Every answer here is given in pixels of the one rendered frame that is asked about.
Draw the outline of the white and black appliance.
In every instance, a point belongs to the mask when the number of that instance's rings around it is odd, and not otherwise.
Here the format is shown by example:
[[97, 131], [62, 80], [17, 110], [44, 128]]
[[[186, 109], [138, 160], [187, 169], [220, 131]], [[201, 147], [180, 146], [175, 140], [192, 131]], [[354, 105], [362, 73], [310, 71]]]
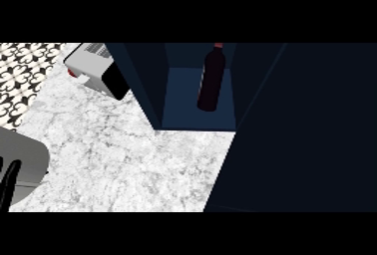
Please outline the white and black appliance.
[[81, 85], [118, 101], [124, 98], [130, 87], [103, 43], [81, 43], [63, 64]]

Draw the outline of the dark wine bottle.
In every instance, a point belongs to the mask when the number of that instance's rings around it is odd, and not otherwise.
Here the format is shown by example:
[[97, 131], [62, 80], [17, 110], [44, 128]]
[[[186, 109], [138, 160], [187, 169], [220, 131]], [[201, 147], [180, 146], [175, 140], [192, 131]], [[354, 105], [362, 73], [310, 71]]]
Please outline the dark wine bottle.
[[223, 43], [215, 43], [212, 45], [212, 50], [204, 58], [196, 107], [205, 112], [212, 112], [217, 105], [224, 70], [224, 54], [221, 52], [221, 48]]

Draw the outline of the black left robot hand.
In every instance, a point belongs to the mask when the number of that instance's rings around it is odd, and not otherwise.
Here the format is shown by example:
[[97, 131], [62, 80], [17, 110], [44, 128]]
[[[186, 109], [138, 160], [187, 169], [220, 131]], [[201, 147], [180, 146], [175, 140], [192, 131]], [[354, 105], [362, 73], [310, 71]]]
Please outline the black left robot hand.
[[5, 169], [2, 167], [2, 163], [4, 160], [0, 156], [0, 173], [4, 173], [0, 181], [0, 212], [7, 212], [13, 198], [16, 177], [20, 170], [22, 161], [19, 159], [14, 159]]

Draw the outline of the dark blue cabinet door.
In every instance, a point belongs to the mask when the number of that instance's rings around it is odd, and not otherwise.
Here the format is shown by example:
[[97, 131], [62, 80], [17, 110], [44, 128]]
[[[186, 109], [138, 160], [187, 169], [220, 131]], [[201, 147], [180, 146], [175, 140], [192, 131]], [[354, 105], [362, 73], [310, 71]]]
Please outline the dark blue cabinet door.
[[377, 211], [377, 43], [282, 48], [204, 210]]

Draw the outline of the dark blue cabinet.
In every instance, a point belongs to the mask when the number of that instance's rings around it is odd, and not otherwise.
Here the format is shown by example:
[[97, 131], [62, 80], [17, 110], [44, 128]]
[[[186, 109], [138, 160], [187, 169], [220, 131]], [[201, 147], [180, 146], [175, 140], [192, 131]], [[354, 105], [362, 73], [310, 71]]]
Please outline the dark blue cabinet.
[[211, 43], [106, 45], [155, 129], [235, 131], [283, 50], [280, 43], [226, 43], [212, 112], [196, 108], [204, 57]]

